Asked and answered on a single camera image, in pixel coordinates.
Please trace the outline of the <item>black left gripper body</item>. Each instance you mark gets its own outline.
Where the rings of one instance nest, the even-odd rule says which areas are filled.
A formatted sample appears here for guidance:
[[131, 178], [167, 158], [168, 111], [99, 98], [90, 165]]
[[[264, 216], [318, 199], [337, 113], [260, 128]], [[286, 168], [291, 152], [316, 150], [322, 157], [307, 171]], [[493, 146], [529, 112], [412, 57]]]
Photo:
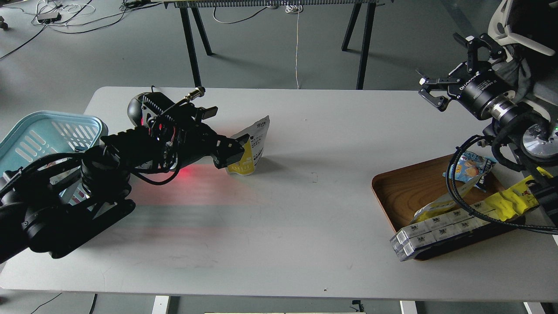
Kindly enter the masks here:
[[190, 92], [178, 102], [161, 92], [152, 92], [142, 98], [142, 125], [148, 135], [162, 144], [159, 157], [152, 161], [151, 170], [170, 170], [179, 167], [180, 151], [188, 140], [188, 133], [201, 123], [192, 118], [193, 100], [203, 97], [203, 92]]

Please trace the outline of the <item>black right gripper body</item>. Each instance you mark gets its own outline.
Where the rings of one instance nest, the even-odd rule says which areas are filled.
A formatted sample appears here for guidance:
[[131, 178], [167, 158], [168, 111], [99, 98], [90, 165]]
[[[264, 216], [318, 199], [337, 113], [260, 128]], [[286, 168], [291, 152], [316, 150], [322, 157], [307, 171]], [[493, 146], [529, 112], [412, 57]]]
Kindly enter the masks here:
[[491, 117], [486, 106], [495, 97], [515, 97], [515, 90], [492, 69], [490, 62], [481, 61], [472, 73], [468, 73], [468, 69], [462, 62], [449, 73], [449, 78], [459, 79], [459, 82], [448, 86], [448, 95], [456, 98], [476, 119], [486, 120]]

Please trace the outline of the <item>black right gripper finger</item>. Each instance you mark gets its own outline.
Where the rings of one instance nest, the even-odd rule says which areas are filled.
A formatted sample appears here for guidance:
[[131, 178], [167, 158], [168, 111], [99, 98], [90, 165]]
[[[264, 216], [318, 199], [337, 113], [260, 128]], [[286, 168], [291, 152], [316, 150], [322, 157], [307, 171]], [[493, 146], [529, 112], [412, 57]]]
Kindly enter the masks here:
[[[469, 36], [462, 37], [458, 33], [453, 33], [453, 38], [462, 46], [467, 48], [466, 70], [468, 73], [474, 73], [477, 70], [486, 70], [492, 65], [504, 61], [507, 58], [506, 50], [500, 46], [487, 33], [480, 34], [480, 37]], [[488, 60], [478, 59], [478, 50], [487, 48], [490, 52]]]
[[449, 102], [453, 99], [452, 96], [449, 98], [444, 96], [435, 97], [431, 95], [431, 91], [448, 91], [450, 85], [458, 84], [458, 78], [448, 77], [433, 79], [427, 77], [420, 69], [416, 69], [416, 72], [421, 76], [421, 88], [418, 91], [419, 95], [440, 112], [445, 111]]

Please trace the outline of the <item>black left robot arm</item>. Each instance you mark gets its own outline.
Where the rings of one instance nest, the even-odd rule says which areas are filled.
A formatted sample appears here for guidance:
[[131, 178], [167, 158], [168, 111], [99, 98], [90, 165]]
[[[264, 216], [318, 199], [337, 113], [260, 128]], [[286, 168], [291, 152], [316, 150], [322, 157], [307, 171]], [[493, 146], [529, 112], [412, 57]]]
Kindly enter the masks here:
[[30, 249], [63, 258], [129, 215], [131, 177], [162, 186], [203, 157], [217, 169], [237, 163], [249, 135], [229, 138], [204, 123], [217, 107], [193, 100], [196, 87], [177, 102], [161, 92], [136, 95], [128, 104], [133, 128], [100, 137], [86, 150], [50, 153], [1, 175], [1, 262]]

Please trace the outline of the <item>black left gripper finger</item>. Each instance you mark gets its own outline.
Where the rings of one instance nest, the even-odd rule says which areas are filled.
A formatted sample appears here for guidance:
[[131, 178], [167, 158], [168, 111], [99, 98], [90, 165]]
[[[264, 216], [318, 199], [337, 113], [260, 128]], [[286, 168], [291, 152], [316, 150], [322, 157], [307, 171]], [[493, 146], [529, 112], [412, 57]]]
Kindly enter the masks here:
[[249, 140], [249, 134], [241, 135], [237, 139], [216, 135], [216, 144], [211, 149], [211, 156], [217, 169], [225, 168], [240, 161], [245, 152], [244, 145]]
[[208, 109], [204, 107], [192, 106], [192, 118], [195, 124], [201, 123], [205, 119], [214, 117], [218, 112], [218, 107], [213, 106]]

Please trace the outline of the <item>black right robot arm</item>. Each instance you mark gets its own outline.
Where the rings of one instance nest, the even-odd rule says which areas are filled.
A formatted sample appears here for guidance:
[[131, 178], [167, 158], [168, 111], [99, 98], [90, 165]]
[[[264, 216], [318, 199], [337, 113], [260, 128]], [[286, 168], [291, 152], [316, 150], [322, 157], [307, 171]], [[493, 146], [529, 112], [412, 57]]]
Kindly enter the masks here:
[[538, 167], [557, 165], [557, 123], [524, 102], [514, 103], [514, 88], [493, 70], [490, 61], [478, 59], [481, 47], [490, 51], [491, 60], [504, 56], [504, 48], [488, 34], [479, 38], [453, 36], [467, 49], [466, 61], [444, 78], [423, 75], [420, 96], [441, 112], [455, 100], [476, 119], [493, 119], [486, 134], [494, 157], [513, 171], [528, 171], [535, 181], [530, 187], [532, 194], [548, 215], [555, 215], [557, 178], [545, 177]]

